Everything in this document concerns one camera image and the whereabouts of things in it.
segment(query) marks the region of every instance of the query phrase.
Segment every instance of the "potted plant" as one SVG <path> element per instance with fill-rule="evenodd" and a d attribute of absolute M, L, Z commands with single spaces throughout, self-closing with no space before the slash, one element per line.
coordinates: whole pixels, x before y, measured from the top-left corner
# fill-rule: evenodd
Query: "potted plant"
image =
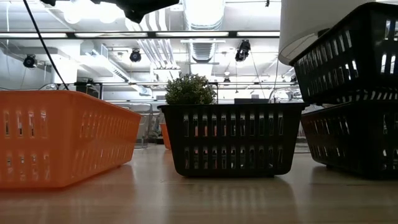
<path fill-rule="evenodd" d="M 217 105 L 205 77 L 169 81 L 164 113 L 176 171 L 184 176 L 286 174 L 303 103 Z"/>

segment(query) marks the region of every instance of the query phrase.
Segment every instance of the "wooden table surface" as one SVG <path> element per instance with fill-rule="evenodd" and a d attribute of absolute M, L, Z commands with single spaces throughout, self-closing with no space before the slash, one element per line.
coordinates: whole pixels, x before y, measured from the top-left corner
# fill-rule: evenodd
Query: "wooden table surface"
<path fill-rule="evenodd" d="M 163 147 L 57 191 L 0 191 L 0 223 L 398 223 L 398 182 L 326 170 L 296 154 L 273 179 L 188 179 Z"/>

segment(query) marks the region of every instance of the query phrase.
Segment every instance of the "basket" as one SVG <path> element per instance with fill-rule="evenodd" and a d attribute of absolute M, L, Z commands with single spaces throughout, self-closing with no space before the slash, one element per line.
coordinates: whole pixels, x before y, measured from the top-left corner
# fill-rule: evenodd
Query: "basket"
<path fill-rule="evenodd" d="M 64 187 L 131 160 L 139 114 L 75 91 L 0 99 L 0 189 Z"/>
<path fill-rule="evenodd" d="M 290 63 L 304 102 L 398 100 L 398 6 L 359 6 Z"/>
<path fill-rule="evenodd" d="M 250 177 L 288 173 L 305 104 L 158 108 L 166 118 L 180 175 Z"/>
<path fill-rule="evenodd" d="M 169 133 L 167 132 L 166 124 L 160 124 L 160 128 L 162 129 L 164 146 L 166 147 L 166 149 L 171 149 Z"/>
<path fill-rule="evenodd" d="M 398 102 L 361 101 L 302 116 L 313 159 L 365 177 L 398 176 Z"/>

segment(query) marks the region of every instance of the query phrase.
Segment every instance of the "white wall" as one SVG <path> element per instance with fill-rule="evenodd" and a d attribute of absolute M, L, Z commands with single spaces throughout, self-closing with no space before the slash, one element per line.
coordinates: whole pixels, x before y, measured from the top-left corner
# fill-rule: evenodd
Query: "white wall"
<path fill-rule="evenodd" d="M 22 61 L 5 55 L 0 50 L 0 87 L 7 89 L 38 89 L 50 83 L 51 73 L 25 68 Z"/>

